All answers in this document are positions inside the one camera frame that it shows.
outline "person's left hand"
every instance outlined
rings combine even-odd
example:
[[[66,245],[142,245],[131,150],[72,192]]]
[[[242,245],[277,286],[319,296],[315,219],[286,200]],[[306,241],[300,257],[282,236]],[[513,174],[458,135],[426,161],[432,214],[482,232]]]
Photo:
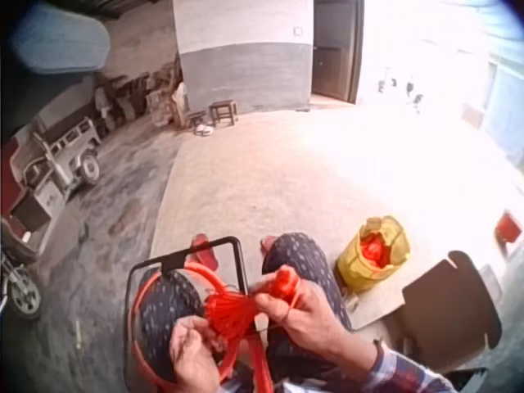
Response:
[[[211,351],[224,350],[224,341],[200,317],[181,318],[174,325],[169,355],[177,377],[179,392],[215,393],[220,377]]]

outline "plaid sleeve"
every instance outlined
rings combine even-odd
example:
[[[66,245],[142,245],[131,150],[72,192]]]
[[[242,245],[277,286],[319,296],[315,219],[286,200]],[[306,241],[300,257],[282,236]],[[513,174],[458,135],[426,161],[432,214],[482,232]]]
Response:
[[[451,383],[441,375],[414,363],[405,356],[389,350],[375,341],[378,357],[363,392],[372,393],[437,393],[455,392]]]

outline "wooden stool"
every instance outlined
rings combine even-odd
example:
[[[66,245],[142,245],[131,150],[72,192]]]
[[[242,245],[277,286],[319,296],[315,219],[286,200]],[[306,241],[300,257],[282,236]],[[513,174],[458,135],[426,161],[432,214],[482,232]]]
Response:
[[[231,125],[235,125],[235,121],[238,121],[237,103],[234,100],[213,102],[210,105],[210,114],[214,126],[221,119],[230,119]]]
[[[189,124],[193,127],[198,126],[199,124],[204,123],[204,118],[206,117],[206,111],[193,112],[187,115],[187,120]]]

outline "doorway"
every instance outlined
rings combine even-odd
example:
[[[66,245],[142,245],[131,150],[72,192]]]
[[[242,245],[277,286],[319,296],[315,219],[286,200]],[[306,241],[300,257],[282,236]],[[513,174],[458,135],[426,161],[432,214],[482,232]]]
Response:
[[[355,103],[363,22],[364,0],[315,0],[313,94]]]

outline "foot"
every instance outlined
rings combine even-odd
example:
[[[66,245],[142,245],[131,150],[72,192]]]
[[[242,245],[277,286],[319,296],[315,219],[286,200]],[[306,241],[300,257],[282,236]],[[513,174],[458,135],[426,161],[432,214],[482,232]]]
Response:
[[[260,254],[262,254],[262,258],[265,258],[265,256],[269,253],[269,250],[271,250],[271,247],[273,247],[273,244],[276,240],[276,236],[269,235],[262,237],[262,240],[260,240]]]
[[[206,244],[209,242],[210,242],[210,239],[204,233],[198,233],[191,240],[191,247],[202,246],[203,244]],[[216,269],[219,268],[219,262],[216,259],[215,253],[213,252],[212,248],[208,248],[207,250],[198,251],[194,254],[191,254],[188,258],[190,260],[195,260],[199,264],[203,264],[204,266],[213,270],[214,272],[216,271]]]

